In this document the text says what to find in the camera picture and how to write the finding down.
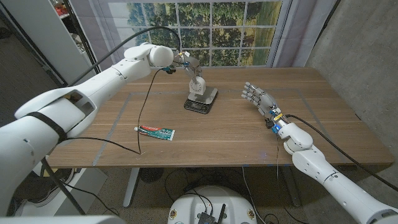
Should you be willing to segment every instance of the black strap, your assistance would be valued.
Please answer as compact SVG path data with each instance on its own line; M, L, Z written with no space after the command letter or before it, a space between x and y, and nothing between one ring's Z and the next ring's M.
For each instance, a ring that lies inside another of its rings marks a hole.
M33 116L33 117L43 121L48 126L50 126L60 136L58 139L58 143L63 142L68 137L66 132L61 128L61 126L59 126L57 123L55 123L53 120L51 120L48 116L46 116L40 112L36 112L36 111L30 112L26 116Z

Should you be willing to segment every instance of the white robot body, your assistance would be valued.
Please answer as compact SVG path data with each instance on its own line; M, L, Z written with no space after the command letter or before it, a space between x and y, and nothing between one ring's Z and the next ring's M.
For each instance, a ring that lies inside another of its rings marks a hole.
M212 216L215 218L215 222L219 221L221 208L225 204L222 224L257 223L253 206L237 192L216 185L197 187L195 190L199 195L203 195L211 201L213 205ZM173 203L168 217L168 224L199 223L200 214L205 212L205 205L200 197L194 194L194 191L191 190L189 193L193 194L183 195ZM211 205L207 199L203 197L202 199L206 204L207 214L209 215Z

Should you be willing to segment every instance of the wall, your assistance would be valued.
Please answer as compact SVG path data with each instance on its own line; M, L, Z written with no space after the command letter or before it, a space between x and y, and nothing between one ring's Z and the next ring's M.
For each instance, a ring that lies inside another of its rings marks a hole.
M328 27L315 44L306 67L316 68L347 104L398 158L398 3L340 2ZM379 173L398 185L395 163ZM358 184L384 203L398 206L398 193L375 178ZM314 223L351 223L333 201L323 197L308 215Z

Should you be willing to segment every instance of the table leg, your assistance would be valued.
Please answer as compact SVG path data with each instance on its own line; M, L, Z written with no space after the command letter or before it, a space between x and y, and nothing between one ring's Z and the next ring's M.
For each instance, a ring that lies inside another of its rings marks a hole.
M294 181L294 176L291 167L282 167L282 173L284 174L284 179L286 182L287 190L289 191L290 197L292 198L292 203L296 207L301 206L301 200L299 197L299 192Z
M128 208L131 205L132 194L136 188L139 168L131 168L129 183L127 184L126 194L123 200L123 207Z

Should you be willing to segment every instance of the toothpaste tube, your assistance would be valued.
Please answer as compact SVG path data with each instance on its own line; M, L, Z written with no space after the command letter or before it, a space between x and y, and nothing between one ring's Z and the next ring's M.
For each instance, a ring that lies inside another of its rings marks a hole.
M138 133L154 137L154 138L159 138L159 139L166 139L166 140L173 140L174 132L175 130L171 129L165 129L165 128L152 128L152 127L147 127L147 126L139 126L139 128L135 127L135 131L138 131Z

